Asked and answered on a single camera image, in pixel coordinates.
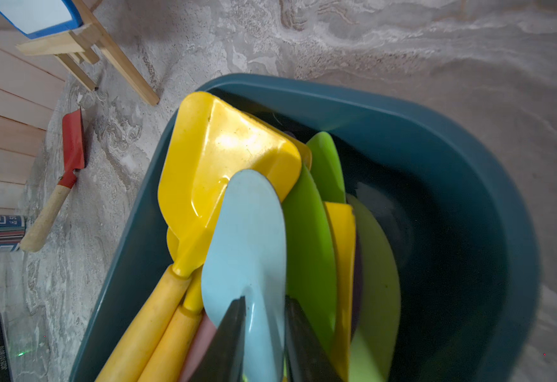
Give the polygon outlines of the purple trowel with pink handle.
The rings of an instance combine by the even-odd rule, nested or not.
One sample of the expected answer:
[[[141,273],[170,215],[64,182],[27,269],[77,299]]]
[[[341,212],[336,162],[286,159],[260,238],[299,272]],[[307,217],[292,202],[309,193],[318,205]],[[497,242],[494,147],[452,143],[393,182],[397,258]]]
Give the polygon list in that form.
[[[181,375],[178,379],[179,382],[189,381],[189,378],[194,374],[201,360],[204,358],[215,333],[216,327],[208,318],[208,315],[203,312],[202,320],[198,326],[197,333],[189,347],[189,353],[187,354],[183,364]]]

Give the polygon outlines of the green trowel with yellow handle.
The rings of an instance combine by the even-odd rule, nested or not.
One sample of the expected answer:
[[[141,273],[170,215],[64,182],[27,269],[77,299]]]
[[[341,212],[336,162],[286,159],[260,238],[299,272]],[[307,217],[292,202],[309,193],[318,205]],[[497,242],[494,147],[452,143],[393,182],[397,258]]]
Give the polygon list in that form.
[[[325,202],[345,204],[345,180],[342,164],[332,136],[321,131],[308,142],[313,156],[310,173]]]

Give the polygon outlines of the green trowel with wooden handle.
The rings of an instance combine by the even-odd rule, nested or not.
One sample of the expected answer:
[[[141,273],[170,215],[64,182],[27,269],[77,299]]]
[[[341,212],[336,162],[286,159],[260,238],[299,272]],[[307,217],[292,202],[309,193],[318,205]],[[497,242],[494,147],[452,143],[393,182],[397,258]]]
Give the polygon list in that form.
[[[282,203],[286,226],[286,294],[301,305],[321,347],[330,351],[337,310],[334,242],[320,192],[302,166]]]

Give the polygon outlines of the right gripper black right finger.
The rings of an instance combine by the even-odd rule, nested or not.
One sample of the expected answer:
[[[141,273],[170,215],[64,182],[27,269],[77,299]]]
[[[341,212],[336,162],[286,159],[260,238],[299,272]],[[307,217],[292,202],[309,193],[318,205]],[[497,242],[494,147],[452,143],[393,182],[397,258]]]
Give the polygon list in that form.
[[[342,381],[299,301],[288,295],[285,314],[287,380]]]

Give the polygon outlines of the grey blue trowel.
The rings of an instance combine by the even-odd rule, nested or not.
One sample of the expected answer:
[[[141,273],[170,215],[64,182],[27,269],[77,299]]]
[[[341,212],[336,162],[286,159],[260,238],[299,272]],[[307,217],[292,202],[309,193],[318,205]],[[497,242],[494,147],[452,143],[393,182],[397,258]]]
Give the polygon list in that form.
[[[229,305],[245,298],[243,375],[283,379],[286,229],[280,199],[255,170],[232,176],[201,276],[204,307],[219,326]]]

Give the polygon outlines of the light green shovel wooden handle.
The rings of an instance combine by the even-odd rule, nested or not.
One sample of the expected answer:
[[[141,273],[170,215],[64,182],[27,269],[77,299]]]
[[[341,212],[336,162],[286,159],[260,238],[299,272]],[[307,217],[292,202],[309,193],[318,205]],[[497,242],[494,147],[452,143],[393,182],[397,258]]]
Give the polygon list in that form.
[[[350,349],[351,381],[387,381],[399,332],[401,292],[391,245],[372,213],[353,195],[361,244],[363,292],[358,327]]]

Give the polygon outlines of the red shovel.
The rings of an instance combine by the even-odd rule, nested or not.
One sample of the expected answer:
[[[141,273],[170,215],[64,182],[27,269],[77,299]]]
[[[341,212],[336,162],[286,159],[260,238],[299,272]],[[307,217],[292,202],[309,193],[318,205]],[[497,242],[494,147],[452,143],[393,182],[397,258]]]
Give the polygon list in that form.
[[[78,171],[85,167],[84,128],[80,108],[63,117],[62,138],[65,173],[32,227],[26,231],[20,243],[22,251],[37,252],[43,248],[60,209],[78,179]]]

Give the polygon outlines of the yellow plastic scoop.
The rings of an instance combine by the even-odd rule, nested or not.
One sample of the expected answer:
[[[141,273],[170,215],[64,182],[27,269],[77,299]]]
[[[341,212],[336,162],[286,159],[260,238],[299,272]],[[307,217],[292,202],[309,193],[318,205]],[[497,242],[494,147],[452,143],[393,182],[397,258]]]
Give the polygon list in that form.
[[[302,166],[310,168],[313,156],[310,148],[291,133],[281,132],[280,136],[289,140],[298,150],[291,165],[278,175],[272,175],[266,170],[255,171],[269,180],[282,203],[298,181]],[[139,377],[141,381],[178,381],[203,312],[206,313],[201,293],[202,270],[199,271],[197,280],[191,283],[192,289],[188,291],[182,306],[173,313],[173,318]]]
[[[119,340],[100,381],[137,381],[205,262],[224,197],[240,170],[287,170],[298,150],[267,124],[208,92],[181,102],[158,201],[178,254]]]
[[[171,258],[175,260],[178,254],[179,240],[178,237],[175,236],[175,234],[172,232],[171,229],[167,229],[166,244]]]

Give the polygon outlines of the yellow shovel with wooden handle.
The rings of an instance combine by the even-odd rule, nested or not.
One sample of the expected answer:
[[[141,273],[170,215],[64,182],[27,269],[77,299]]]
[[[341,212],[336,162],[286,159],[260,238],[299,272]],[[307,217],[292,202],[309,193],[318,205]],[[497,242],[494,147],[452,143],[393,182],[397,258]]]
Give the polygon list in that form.
[[[334,239],[337,270],[337,310],[330,359],[343,381],[349,380],[353,278],[356,257],[356,219],[351,205],[325,202]]]

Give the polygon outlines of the purple shovel with pink handle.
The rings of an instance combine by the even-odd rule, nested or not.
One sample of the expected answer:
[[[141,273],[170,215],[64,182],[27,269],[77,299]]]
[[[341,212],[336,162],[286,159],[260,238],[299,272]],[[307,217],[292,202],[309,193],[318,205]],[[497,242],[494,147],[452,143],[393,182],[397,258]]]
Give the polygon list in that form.
[[[352,305],[352,322],[351,322],[351,337],[354,336],[356,328],[358,327],[361,304],[363,295],[363,261],[361,255],[361,243],[359,238],[356,239],[356,251],[354,259],[353,271],[353,305]]]

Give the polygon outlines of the teal plastic storage box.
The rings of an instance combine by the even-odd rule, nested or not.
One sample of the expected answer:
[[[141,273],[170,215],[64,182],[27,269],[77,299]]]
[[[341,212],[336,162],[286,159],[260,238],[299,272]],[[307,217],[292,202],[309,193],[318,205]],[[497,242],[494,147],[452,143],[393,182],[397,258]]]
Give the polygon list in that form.
[[[387,381],[509,379],[535,320],[539,249],[517,187],[474,136],[417,103],[328,84],[232,74],[194,92],[208,92],[306,146],[318,132],[332,136],[345,196],[356,197],[377,219],[399,272],[399,332]],[[100,381],[112,351],[173,263],[158,190],[189,94],[141,184],[72,381]]]

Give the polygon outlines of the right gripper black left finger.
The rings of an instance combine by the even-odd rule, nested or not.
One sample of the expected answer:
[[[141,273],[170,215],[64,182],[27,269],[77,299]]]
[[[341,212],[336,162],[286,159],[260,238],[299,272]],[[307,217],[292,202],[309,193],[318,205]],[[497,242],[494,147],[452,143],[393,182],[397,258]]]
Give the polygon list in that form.
[[[242,381],[246,299],[234,299],[189,381]]]

